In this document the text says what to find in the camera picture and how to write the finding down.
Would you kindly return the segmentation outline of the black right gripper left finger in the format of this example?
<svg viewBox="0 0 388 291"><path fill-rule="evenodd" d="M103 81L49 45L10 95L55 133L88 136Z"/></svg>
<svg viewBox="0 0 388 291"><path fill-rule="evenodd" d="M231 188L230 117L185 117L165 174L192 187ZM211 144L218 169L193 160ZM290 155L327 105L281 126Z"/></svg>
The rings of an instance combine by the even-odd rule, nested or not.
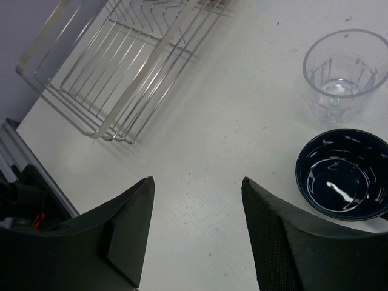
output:
<svg viewBox="0 0 388 291"><path fill-rule="evenodd" d="M146 177L48 230L1 229L1 289L137 289L154 195L154 179Z"/></svg>

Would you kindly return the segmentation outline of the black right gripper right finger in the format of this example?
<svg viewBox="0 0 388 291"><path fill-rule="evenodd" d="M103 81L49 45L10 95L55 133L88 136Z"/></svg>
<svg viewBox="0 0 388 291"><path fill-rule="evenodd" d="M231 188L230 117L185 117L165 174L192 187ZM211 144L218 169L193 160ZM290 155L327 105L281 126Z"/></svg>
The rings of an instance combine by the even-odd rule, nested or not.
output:
<svg viewBox="0 0 388 291"><path fill-rule="evenodd" d="M242 181L260 290L387 290L387 234L344 227Z"/></svg>

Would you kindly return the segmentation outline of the dark blue mug front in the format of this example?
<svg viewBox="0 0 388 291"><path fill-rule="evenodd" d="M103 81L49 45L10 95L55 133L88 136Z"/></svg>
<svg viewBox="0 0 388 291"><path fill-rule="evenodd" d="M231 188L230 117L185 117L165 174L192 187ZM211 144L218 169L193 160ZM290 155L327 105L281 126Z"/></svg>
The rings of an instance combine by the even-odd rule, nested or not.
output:
<svg viewBox="0 0 388 291"><path fill-rule="evenodd" d="M310 140L295 164L303 198L342 221L387 219L387 142L358 129L326 131Z"/></svg>

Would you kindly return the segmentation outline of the clear plastic cup front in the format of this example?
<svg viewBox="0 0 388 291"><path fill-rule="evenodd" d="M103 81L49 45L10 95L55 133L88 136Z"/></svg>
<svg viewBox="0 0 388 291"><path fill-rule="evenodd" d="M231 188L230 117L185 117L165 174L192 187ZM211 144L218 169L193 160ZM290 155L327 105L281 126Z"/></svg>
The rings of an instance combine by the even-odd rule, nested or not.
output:
<svg viewBox="0 0 388 291"><path fill-rule="evenodd" d="M387 81L387 39L357 28L330 33L308 49L302 71L313 113L346 122Z"/></svg>

